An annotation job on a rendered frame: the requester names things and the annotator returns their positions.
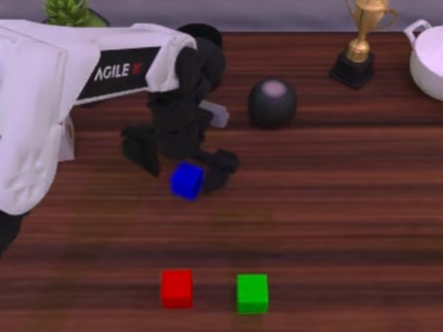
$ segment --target cube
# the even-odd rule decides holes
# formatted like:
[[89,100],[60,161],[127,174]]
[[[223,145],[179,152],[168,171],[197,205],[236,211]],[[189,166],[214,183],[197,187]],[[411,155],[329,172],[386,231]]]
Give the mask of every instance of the cube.
[[192,308],[191,270],[162,271],[161,302],[166,309]]
[[268,277],[264,274],[240,274],[237,276],[237,312],[262,314],[268,311]]
[[179,163],[170,179],[171,192],[194,201],[203,187],[205,171],[190,163]]

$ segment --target green cube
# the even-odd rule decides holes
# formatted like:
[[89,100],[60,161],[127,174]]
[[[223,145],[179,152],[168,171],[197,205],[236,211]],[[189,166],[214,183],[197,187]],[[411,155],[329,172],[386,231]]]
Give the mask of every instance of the green cube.
[[268,276],[237,276],[237,312],[244,315],[266,313],[269,307]]

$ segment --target trophy cup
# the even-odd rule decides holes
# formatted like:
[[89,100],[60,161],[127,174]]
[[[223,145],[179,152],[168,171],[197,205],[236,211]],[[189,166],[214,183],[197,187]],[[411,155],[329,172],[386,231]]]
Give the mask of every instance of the trophy cup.
[[[338,55],[329,76],[350,88],[360,89],[374,76],[372,65],[375,56],[370,52],[366,35],[371,31],[391,26],[397,20],[397,12],[389,8],[388,0],[354,0],[354,12],[349,0],[346,0],[346,7],[354,19],[359,35]],[[387,14],[392,15],[392,19],[387,24],[379,26]]]

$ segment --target blue cube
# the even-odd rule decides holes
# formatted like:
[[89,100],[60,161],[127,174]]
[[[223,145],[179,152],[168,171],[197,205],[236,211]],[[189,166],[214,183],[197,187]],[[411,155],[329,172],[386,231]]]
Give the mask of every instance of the blue cube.
[[203,187],[205,170],[190,163],[179,163],[171,176],[171,191],[190,201],[194,201]]

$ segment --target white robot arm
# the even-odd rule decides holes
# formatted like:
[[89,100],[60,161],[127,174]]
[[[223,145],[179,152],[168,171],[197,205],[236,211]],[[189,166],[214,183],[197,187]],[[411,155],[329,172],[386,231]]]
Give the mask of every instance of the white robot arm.
[[173,91],[179,53],[196,47],[190,35],[155,24],[69,28],[0,20],[0,211],[24,214],[46,196],[74,105]]

